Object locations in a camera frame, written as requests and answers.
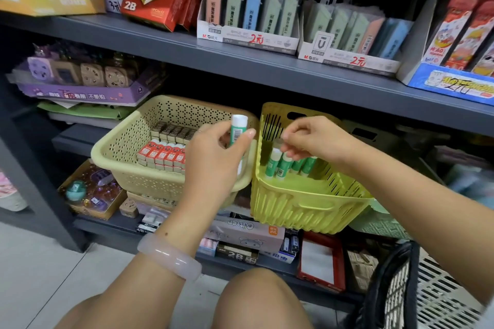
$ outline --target purple packaging tray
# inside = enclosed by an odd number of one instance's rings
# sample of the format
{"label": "purple packaging tray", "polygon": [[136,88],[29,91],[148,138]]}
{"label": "purple packaging tray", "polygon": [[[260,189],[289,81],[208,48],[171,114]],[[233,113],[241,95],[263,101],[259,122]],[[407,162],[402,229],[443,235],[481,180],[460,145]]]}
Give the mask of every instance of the purple packaging tray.
{"label": "purple packaging tray", "polygon": [[[27,62],[19,65],[17,70],[31,72]],[[75,101],[84,103],[113,104],[136,107],[152,91],[157,89],[166,74],[159,63],[151,64],[142,72],[139,78],[128,88],[70,86],[53,84],[20,84],[17,87],[27,96],[41,99]]]}

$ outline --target leg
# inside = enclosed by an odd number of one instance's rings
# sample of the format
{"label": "leg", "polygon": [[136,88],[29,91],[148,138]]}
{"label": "leg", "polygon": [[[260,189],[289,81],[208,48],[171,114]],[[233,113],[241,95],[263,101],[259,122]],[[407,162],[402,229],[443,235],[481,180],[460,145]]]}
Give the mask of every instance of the leg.
{"label": "leg", "polygon": [[99,298],[99,295],[92,296],[72,307],[53,329],[71,329],[74,327],[77,321],[79,321],[79,319],[87,312],[97,298]]}
{"label": "leg", "polygon": [[213,329],[313,329],[302,304],[274,272],[254,268],[235,276],[221,294]]}

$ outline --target yellow plastic basket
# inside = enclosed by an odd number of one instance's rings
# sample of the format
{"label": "yellow plastic basket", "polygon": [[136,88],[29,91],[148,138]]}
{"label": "yellow plastic basket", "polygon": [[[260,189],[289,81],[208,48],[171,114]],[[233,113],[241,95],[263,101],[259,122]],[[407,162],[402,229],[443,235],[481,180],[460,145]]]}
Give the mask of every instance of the yellow plastic basket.
{"label": "yellow plastic basket", "polygon": [[318,115],[341,124],[331,115],[305,108],[279,103],[263,105],[250,199],[251,212],[257,221],[334,234],[373,200],[360,183],[337,172],[321,159],[309,177],[288,173],[283,181],[265,178],[272,141],[280,137],[294,118]]}
{"label": "yellow plastic basket", "polygon": [[[242,109],[201,102],[178,96],[159,95],[148,100],[99,140],[91,151],[94,163],[111,170],[119,185],[138,195],[180,199],[185,176],[176,172],[143,167],[137,163],[137,152],[151,139],[151,128],[164,120],[198,129],[203,124],[230,120],[232,114],[249,118],[249,127],[258,130],[257,117]],[[253,140],[244,156],[242,172],[224,205],[233,202],[237,192],[252,178],[257,141]]]}

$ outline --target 2b label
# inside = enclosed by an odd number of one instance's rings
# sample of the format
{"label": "2b label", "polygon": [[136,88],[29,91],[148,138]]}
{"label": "2b label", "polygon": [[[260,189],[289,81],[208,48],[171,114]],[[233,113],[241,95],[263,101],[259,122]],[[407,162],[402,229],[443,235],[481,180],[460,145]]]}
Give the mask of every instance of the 2b label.
{"label": "2b label", "polygon": [[129,1],[126,1],[125,2],[125,6],[124,8],[129,10],[129,11],[135,11],[135,7],[137,7],[137,4],[134,3],[134,2],[129,2]]}

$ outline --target white floor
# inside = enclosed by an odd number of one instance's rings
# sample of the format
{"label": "white floor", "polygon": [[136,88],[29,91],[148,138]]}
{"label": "white floor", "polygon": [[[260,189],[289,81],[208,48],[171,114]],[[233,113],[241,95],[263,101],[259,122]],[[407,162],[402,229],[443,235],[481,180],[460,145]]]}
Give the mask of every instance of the white floor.
{"label": "white floor", "polygon": [[[133,255],[93,244],[84,254],[51,238],[0,222],[0,326],[2,329],[51,329],[74,305],[104,289]],[[207,329],[227,281],[203,275],[187,283],[170,329]],[[345,316],[304,302],[317,329],[334,329]]]}

